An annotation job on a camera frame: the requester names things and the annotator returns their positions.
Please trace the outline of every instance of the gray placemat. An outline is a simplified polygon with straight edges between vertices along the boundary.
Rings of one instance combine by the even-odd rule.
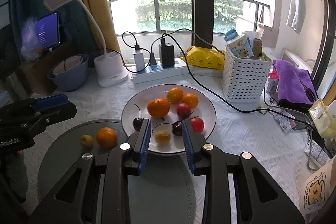
[[[118,144],[127,141],[121,122],[111,119],[86,122],[66,131],[53,142],[41,163],[38,175],[40,200],[86,152],[80,145],[80,137],[88,134],[94,138],[102,127],[117,132]],[[91,152],[98,155],[108,151],[94,142]],[[128,176],[132,224],[193,223],[195,193],[190,176],[180,156],[148,154],[143,174],[140,177]]]

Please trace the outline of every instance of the yellow tissue package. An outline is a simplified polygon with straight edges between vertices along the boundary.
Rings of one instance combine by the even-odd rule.
[[[324,105],[321,99],[311,106],[309,113],[322,138],[336,137],[336,116],[328,111],[328,107]]]
[[[187,49],[187,62],[189,65],[194,65],[202,68],[210,68],[216,70],[224,70],[225,51],[221,54],[218,51],[201,48],[201,47],[189,47]]]

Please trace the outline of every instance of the black charger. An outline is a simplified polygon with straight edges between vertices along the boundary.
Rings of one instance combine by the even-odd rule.
[[[164,37],[161,37],[161,44],[159,44],[159,56],[163,68],[175,65],[174,46],[171,43],[166,43]]]

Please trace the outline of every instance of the dark cherry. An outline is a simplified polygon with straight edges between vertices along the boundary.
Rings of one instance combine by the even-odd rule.
[[[142,126],[143,119],[142,118],[135,118],[133,120],[133,127],[136,131],[140,131]]]
[[[177,121],[173,123],[172,126],[172,132],[175,136],[182,136],[182,122],[181,121]]]

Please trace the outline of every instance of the red fruit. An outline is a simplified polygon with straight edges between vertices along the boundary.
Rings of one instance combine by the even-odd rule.
[[[191,126],[195,132],[201,133],[204,129],[204,122],[201,118],[195,117],[190,119]]]
[[[186,119],[191,115],[191,108],[187,104],[181,103],[176,107],[176,113],[181,119]]]

